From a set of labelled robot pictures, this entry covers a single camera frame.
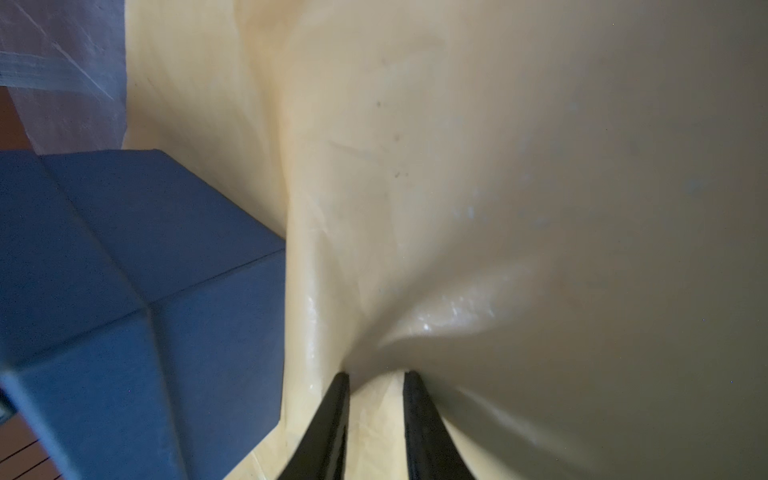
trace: black metal object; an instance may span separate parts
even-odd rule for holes
[[[402,402],[410,480],[475,480],[418,373],[406,373]],[[343,480],[348,421],[349,376],[341,372],[278,480]]]
[[[337,373],[278,480],[343,480],[349,376]]]
[[[416,372],[406,372],[402,407],[410,479],[474,480]]]

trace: crumpled plastic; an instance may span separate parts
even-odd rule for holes
[[[347,478],[407,478],[402,371],[479,479],[763,477],[768,35],[738,0],[131,0],[124,146],[287,241],[272,479],[350,373]]]

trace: blue tile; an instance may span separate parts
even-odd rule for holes
[[[151,306],[191,480],[221,480],[277,424],[285,252]]]
[[[284,248],[277,235],[160,151],[42,161],[148,302]]]
[[[0,362],[141,307],[31,152],[0,152]]]
[[[67,480],[186,478],[144,313],[4,372],[2,385]]]

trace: yellow plastic sheet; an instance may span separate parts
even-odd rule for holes
[[[765,478],[768,4],[130,0],[125,147],[287,240],[275,478],[333,374],[406,478],[417,369],[487,478]]]

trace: wooden floor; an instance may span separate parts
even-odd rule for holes
[[[0,87],[0,150],[31,150],[5,87]],[[0,425],[0,480],[63,480],[18,413]]]

